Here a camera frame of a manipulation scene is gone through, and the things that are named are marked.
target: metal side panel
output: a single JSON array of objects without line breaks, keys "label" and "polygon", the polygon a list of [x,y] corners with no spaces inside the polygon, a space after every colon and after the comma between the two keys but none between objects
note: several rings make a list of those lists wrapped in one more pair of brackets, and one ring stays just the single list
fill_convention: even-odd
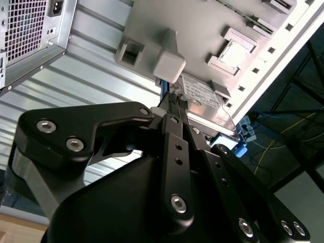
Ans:
[{"label": "metal side panel", "polygon": [[[114,61],[132,1],[79,0],[68,52],[0,97],[0,169],[5,170],[19,116],[31,109],[138,101],[159,103],[160,88]],[[140,151],[87,168],[86,184],[139,158]]]}]

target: power supply unit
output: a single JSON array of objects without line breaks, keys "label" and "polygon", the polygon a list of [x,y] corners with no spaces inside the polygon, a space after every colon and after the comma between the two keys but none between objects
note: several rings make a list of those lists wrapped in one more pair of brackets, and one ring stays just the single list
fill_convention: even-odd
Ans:
[{"label": "power supply unit", "polygon": [[77,0],[2,0],[0,96],[65,54]]}]

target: power supply fan grille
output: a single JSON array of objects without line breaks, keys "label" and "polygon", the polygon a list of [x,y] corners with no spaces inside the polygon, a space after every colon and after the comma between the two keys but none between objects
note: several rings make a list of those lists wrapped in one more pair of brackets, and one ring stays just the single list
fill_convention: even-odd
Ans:
[{"label": "power supply fan grille", "polygon": [[8,62],[40,46],[46,0],[9,0],[5,48]]}]

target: wooden surface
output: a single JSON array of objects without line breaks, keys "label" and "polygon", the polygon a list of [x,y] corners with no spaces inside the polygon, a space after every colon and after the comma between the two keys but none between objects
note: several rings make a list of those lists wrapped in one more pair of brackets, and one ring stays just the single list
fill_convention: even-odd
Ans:
[{"label": "wooden surface", "polygon": [[0,243],[40,242],[47,227],[0,214]]}]

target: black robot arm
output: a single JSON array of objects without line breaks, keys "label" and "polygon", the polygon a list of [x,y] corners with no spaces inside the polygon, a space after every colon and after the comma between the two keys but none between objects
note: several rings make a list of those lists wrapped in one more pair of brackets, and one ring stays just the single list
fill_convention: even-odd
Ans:
[{"label": "black robot arm", "polygon": [[[306,227],[165,95],[162,117],[140,103],[21,115],[7,182],[50,219],[44,242],[309,242]],[[142,157],[85,186],[88,165]]]}]

